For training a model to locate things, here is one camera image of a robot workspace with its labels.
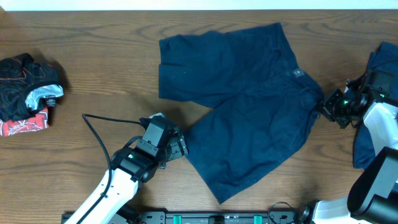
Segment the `navy blue shorts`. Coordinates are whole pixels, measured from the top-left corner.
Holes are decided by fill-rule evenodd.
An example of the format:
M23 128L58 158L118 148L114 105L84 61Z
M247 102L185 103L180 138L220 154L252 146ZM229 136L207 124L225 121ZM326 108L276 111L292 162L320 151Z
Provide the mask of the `navy blue shorts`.
M210 112L185 132L188 160L219 203L306 142L323 99L279 23L159 41L159 97Z

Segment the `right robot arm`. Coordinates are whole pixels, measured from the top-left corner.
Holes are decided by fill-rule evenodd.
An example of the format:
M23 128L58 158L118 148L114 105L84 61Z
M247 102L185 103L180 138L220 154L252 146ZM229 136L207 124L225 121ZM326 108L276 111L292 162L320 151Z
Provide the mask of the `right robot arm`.
M362 119L376 156L348 196L307 205L298 223L397 223L397 101L369 88L352 95L336 91L323 107L337 122Z

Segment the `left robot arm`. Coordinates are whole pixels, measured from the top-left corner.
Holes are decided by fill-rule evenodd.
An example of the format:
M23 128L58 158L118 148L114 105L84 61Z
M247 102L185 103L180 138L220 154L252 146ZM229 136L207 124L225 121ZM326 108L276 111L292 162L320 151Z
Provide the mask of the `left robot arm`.
M143 136L132 137L114 153L98 186L65 223L110 223L157 169L187 154L185 138L178 127L150 124Z

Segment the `navy blue garment pile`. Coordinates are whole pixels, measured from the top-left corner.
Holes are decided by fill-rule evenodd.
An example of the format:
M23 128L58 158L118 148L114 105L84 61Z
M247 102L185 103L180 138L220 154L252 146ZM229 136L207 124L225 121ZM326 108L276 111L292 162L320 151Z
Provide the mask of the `navy blue garment pile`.
M391 98L397 100L397 46L383 42L375 52L371 52L367 70L392 73L394 79L389 93ZM370 132L361 121L353 144L353 167L366 169L374 158L375 152Z

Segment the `black patterned folded garment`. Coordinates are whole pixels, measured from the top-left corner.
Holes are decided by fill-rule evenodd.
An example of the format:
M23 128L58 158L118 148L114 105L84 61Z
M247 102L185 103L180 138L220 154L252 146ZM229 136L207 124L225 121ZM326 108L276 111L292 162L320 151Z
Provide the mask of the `black patterned folded garment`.
M34 117L63 96L60 74L28 54L1 60L1 121Z

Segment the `red patterned folded garment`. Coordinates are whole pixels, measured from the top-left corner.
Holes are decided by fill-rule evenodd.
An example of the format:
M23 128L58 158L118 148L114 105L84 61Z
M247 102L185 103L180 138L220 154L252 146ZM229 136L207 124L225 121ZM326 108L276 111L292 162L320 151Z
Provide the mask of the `red patterned folded garment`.
M34 117L20 121L1 121L1 136L8 137L18 133L28 133L47 129L49 111L44 108Z

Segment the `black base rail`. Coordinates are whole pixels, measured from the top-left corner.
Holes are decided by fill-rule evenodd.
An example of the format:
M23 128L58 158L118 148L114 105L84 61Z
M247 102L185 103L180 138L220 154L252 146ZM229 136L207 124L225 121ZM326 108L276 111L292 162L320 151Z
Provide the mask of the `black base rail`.
M293 211L268 213L167 213L144 212L136 217L115 214L108 224L291 224L302 223Z

